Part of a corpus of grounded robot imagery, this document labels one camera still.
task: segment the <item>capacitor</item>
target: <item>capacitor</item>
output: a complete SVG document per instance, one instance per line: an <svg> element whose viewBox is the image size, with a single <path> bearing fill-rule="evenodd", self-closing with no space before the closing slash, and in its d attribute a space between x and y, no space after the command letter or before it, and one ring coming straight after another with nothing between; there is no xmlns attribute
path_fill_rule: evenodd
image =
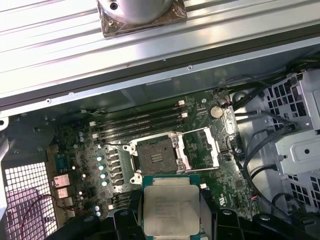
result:
<svg viewBox="0 0 320 240"><path fill-rule="evenodd" d="M106 179L101 183L101 185L105 187L105 186L107 186L109 184L109 182L110 181L108 179Z"/></svg>
<svg viewBox="0 0 320 240"><path fill-rule="evenodd" d="M106 168L106 165L105 164L101 164L101 165L99 165L99 167L98 167L98 169L100 170L100 171L102 171L103 169L105 169Z"/></svg>
<svg viewBox="0 0 320 240"><path fill-rule="evenodd" d="M104 159L104 156L97 156L96 157L96 160L98 161L98 162L100 162L101 160L103 160Z"/></svg>
<svg viewBox="0 0 320 240"><path fill-rule="evenodd" d="M210 109L210 116L214 119L219 119L223 116L224 114L224 111L221 107L219 106L213 106L211 109Z"/></svg>
<svg viewBox="0 0 320 240"><path fill-rule="evenodd" d="M108 173L104 172L100 174L100 178L105 179L108 176Z"/></svg>

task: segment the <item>black cable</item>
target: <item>black cable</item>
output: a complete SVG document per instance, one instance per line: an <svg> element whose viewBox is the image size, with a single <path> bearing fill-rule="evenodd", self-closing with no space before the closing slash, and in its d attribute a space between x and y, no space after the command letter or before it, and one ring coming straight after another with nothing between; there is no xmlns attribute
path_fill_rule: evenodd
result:
<svg viewBox="0 0 320 240"><path fill-rule="evenodd" d="M277 171L277 166L275 164L269 165L269 166L263 166L261 168L259 168L258 170L256 170L254 173L252 173L251 175L251 179L254 179L255 176L257 176L259 173L261 173L264 170L268 170L268 169L272 169L274 171Z"/></svg>
<svg viewBox="0 0 320 240"><path fill-rule="evenodd" d="M267 131L267 129L262 129L262 130L256 131L254 134L252 134L250 140L248 141L248 144L246 145L245 151L244 151L244 153L246 155L248 155L250 144L254 140L255 136L258 135L258 134L262 134L262 133L264 133L266 131Z"/></svg>
<svg viewBox="0 0 320 240"><path fill-rule="evenodd" d="M280 193L278 193L277 195L275 195L275 196L273 197L271 203L272 203L273 205L276 205L277 200L278 200L280 197L282 197L282 196L291 198L292 200L294 200L294 201L298 204L299 208L300 208L302 211L304 211L304 212L306 211L304 205L303 205L295 196L292 196L291 194L285 193L285 192L280 192Z"/></svg>
<svg viewBox="0 0 320 240"><path fill-rule="evenodd" d="M267 136L264 140L262 140L257 146L254 147L252 152L248 155L246 158L244 165L243 165L243 177L246 179L248 184L252 187L252 189L256 192L256 194L262 199L267 205L269 205L272 209L277 210L279 213L282 215L288 217L288 215L282 211L280 208L277 206L273 205L256 187L254 182L251 179L251 176L249 174L248 170L248 164L252 160L252 158L269 142L274 141L278 139L281 135L286 134L292 130L291 126L284 126L283 128L279 129L278 131L272 133L271 135Z"/></svg>
<svg viewBox="0 0 320 240"><path fill-rule="evenodd" d="M284 119L278 115L275 115L271 112L268 111L261 111L261 113L259 113L258 111L248 111L248 112L240 112L240 113L235 113L234 115L236 117L243 117L243 116L254 116L254 115L259 115L259 114L266 114L268 116L270 116L271 118L273 118L274 120L277 120L280 123L283 123L284 125L289 125L292 124L291 121Z"/></svg>

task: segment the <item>silver metal frame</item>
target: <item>silver metal frame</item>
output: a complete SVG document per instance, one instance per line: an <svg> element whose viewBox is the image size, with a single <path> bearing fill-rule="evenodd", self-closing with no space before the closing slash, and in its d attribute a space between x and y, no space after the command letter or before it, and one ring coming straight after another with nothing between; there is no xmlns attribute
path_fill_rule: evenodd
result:
<svg viewBox="0 0 320 240"><path fill-rule="evenodd" d="M186 0L186 23L105 40L95 1L32 2L0 13L1 98L320 23L315 0Z"/></svg>
<svg viewBox="0 0 320 240"><path fill-rule="evenodd" d="M301 48L311 47L319 44L320 44L320 37L315 37L315 38L311 38L303 41L298 41L294 43L272 47L269 49L263 49L263 50L249 52L249 53L240 54L236 56L226 57L218 60L212 60L209 62L190 65L188 67L181 67L174 70L147 75L147 76L139 77L136 79L127 80L124 82L118 82L118 83L114 83L114 84L110 84L102 87L97 87L95 89L85 90L77 93L70 92L63 96L36 101L35 103L30 103L27 105L17 106L14 108L3 110L0 112L0 117L1 117L0 119L22 114L22 113L27 113L34 110L57 106L57 105L61 105L61 104L65 104L65 103L69 103L72 101L77 101L77 100L81 100L81 99L85 99L93 96L98 96L101 94L106 94L106 93L114 92L117 90L124 90L134 86L161 83L161 82L171 80L173 78L180 78L180 77L185 78L188 75L194 75L194 74L200 73L201 71L207 71L207 70L220 68L223 66L228 66L231 63L232 64L243 63L245 61L267 57L274 54L280 54L280 53L297 50ZM213 85L210 87L214 88L217 86L217 84L218 82L214 82Z"/></svg>

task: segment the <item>cable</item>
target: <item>cable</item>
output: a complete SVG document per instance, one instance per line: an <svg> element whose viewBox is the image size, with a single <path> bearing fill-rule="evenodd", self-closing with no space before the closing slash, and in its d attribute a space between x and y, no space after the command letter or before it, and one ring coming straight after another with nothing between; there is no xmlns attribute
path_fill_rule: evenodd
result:
<svg viewBox="0 0 320 240"><path fill-rule="evenodd" d="M287 214L282 211L280 208L277 206L273 205L256 187L254 182L251 179L251 176L249 174L248 170L248 164L252 160L252 158L269 142L274 141L278 139L281 135L286 134L292 130L291 126L284 126L283 128L279 129L278 131L272 133L271 135L267 136L264 140L262 140L257 146L254 147L252 152L247 156L246 161L244 162L243 165L243 177L246 179L248 184L252 187L252 189L256 192L256 194L263 200L267 205L269 205L272 209L277 210L279 213L282 215L287 216Z"/></svg>
<svg viewBox="0 0 320 240"><path fill-rule="evenodd" d="M261 168L259 168L258 170L256 170L252 175L251 175L251 179L254 179L255 176L257 176L259 173L261 173L264 170L268 170L268 169L272 169L274 171L277 171L277 166L275 164L269 165L269 166L263 166Z"/></svg>
<svg viewBox="0 0 320 240"><path fill-rule="evenodd" d="M276 205L277 200L278 200L280 197L282 197L282 196L291 198L292 200L294 200L294 201L298 204L299 208L300 208L302 211L304 211L304 212L306 211L304 205L303 205L295 196L292 196L291 194L285 193L285 192L280 192L280 193L278 193L277 195L275 195L275 196L273 197L273 199L272 199L272 204L273 204L273 205Z"/></svg>
<svg viewBox="0 0 320 240"><path fill-rule="evenodd" d="M22 218L22 222L21 222L21 226L20 226L20 240L24 240L24 227L25 227L25 220L26 220L26 217L28 215L28 213L32 210L32 208L34 207L34 205L39 202L40 200L42 199L45 199L45 198L52 198L55 202L55 205L60 208L60 209L63 209L63 210L71 210L71 211L74 211L74 209L72 207L64 207L64 206L59 206L57 204L57 200L55 198L55 196L51 195L51 194L44 194L44 195L41 195L37 200L35 200L30 206L29 208L27 209L27 211L25 212L25 214L23 215L23 218Z"/></svg>
<svg viewBox="0 0 320 240"><path fill-rule="evenodd" d="M223 96L220 95L220 90L221 90L222 88L224 88L228 83L233 82L233 81L235 81L235 80L237 80L237 79L243 79L243 78L249 78L249 79L255 80L256 82L261 83L262 85L265 85L266 87L271 87L270 84L268 84L268 83L266 83L266 82L264 82L264 81L262 81L262 80L260 80L260 79L258 79L258 78L256 78L256 77L254 77L254 76L252 76L252 75L243 74L243 75L239 75L239 76L235 76L235 77L229 78L229 79L227 79L226 81L224 81L224 83L221 84L221 85L217 88L217 90L216 90L216 95L217 95L219 98L221 98L222 100L228 102L228 101L229 101L228 99L226 99L225 97L223 97Z"/></svg>
<svg viewBox="0 0 320 240"><path fill-rule="evenodd" d="M240 113L235 113L234 115L236 117L243 117L243 116L254 116L254 115L262 115L262 114L268 115L269 117L273 118L274 120L277 120L280 123L283 123L284 125L292 124L292 122L287 119L284 119L278 115L275 115L271 112L263 111L263 110L261 112L258 112L258 111L240 112Z"/></svg>
<svg viewBox="0 0 320 240"><path fill-rule="evenodd" d="M262 129L262 130L256 131L254 134L252 134L252 136L251 136L250 140L248 141L248 144L246 145L245 150L244 150L244 153L246 155L248 155L250 144L254 140L255 136L258 134L262 134L266 131L267 131L267 129Z"/></svg>

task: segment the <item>hole pattern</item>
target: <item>hole pattern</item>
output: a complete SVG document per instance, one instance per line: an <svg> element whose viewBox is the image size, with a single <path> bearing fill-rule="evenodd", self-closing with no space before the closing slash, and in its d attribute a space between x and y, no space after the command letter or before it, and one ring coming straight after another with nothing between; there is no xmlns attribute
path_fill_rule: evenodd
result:
<svg viewBox="0 0 320 240"><path fill-rule="evenodd" d="M22 219L41 195L51 194L44 162L5 169L5 194L8 203L3 216L7 240L19 240ZM24 222L24 240L44 240L57 230L51 198L38 201Z"/></svg>
<svg viewBox="0 0 320 240"><path fill-rule="evenodd" d="M307 115L302 96L296 86L291 86L288 81L282 81L278 85L269 87L266 92L267 104L272 114L285 119L303 117ZM281 107L289 105L291 112L281 112ZM274 128L277 131L283 124L273 120Z"/></svg>

